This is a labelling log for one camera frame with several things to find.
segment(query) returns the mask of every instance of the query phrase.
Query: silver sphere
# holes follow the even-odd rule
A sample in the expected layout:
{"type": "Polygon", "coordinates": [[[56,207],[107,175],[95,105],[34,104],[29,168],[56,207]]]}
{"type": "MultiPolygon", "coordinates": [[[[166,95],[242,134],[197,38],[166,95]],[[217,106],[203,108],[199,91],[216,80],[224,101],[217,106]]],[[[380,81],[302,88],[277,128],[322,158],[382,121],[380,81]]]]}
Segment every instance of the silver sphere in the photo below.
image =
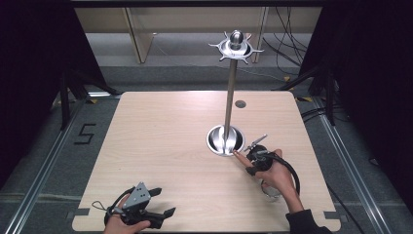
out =
{"type": "Polygon", "coordinates": [[[230,48],[237,51],[241,47],[241,43],[244,40],[244,35],[241,31],[235,30],[230,36],[230,48]]]}

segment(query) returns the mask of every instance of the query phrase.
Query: background desk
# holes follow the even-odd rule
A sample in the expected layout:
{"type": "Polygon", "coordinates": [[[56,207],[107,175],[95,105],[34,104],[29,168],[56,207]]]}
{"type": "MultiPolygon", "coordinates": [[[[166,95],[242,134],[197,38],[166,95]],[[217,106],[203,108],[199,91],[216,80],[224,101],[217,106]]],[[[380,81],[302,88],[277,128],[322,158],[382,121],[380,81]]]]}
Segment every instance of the background desk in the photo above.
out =
{"type": "MultiPolygon", "coordinates": [[[[259,183],[235,157],[221,157],[207,147],[207,133],[223,124],[226,92],[125,93],[109,127],[76,216],[76,231],[103,230],[104,212],[93,201],[110,206],[126,189],[145,182],[162,187],[147,210],[176,207],[161,231],[271,232],[289,230],[283,198],[270,203],[259,183]]],[[[316,222],[335,231],[338,219],[316,155],[289,92],[235,92],[232,125],[246,143],[268,134],[261,143],[277,147],[301,179],[301,198],[316,222]]]]}

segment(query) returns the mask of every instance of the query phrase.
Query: metal stand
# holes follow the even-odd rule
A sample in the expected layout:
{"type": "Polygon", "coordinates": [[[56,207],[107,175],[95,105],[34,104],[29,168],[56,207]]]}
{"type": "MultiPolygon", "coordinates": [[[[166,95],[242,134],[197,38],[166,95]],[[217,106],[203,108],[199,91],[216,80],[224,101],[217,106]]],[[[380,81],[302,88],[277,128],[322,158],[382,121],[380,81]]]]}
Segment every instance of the metal stand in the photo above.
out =
{"type": "Polygon", "coordinates": [[[230,59],[230,77],[228,81],[228,95],[227,107],[225,112],[225,125],[218,125],[213,127],[206,136],[206,143],[212,152],[220,156],[231,156],[233,150],[242,150],[244,147],[244,135],[240,130],[231,126],[231,113],[234,98],[234,87],[236,81],[238,60],[243,60],[250,57],[256,51],[252,49],[251,45],[244,40],[242,32],[235,30],[230,37],[225,33],[226,39],[221,41],[218,45],[210,45],[217,47],[222,54],[222,58],[230,59]]]}

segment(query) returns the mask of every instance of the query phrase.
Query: metal pole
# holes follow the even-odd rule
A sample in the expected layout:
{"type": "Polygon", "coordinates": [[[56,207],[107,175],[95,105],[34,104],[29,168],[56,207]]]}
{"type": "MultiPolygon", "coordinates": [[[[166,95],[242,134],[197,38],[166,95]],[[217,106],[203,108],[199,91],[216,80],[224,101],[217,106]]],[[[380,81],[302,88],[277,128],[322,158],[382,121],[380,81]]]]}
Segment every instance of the metal pole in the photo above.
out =
{"type": "Polygon", "coordinates": [[[230,122],[231,122],[231,112],[234,99],[234,87],[235,87],[235,77],[237,73],[237,64],[236,59],[231,59],[230,63],[230,78],[228,81],[228,95],[227,95],[227,110],[225,113],[225,126],[224,126],[224,141],[228,139],[228,134],[230,132],[230,122]]]}

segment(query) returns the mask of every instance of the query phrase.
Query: table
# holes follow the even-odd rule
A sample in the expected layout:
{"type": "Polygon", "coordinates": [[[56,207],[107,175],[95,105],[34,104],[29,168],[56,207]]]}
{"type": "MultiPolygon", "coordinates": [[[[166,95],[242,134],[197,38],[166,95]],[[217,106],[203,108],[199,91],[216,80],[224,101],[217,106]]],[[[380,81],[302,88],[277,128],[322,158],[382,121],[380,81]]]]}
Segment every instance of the table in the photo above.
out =
{"type": "MultiPolygon", "coordinates": [[[[162,187],[146,208],[162,213],[176,207],[160,230],[148,232],[275,232],[289,230],[283,198],[270,202],[259,181],[233,156],[222,157],[207,147],[207,133],[224,123],[226,92],[124,93],[113,116],[93,173],[76,215],[76,231],[101,231],[105,207],[143,181],[162,187]]],[[[268,134],[261,143],[281,148],[301,180],[301,199],[318,225],[340,228],[308,134],[290,92],[235,92],[231,125],[245,144],[268,134]]]]}

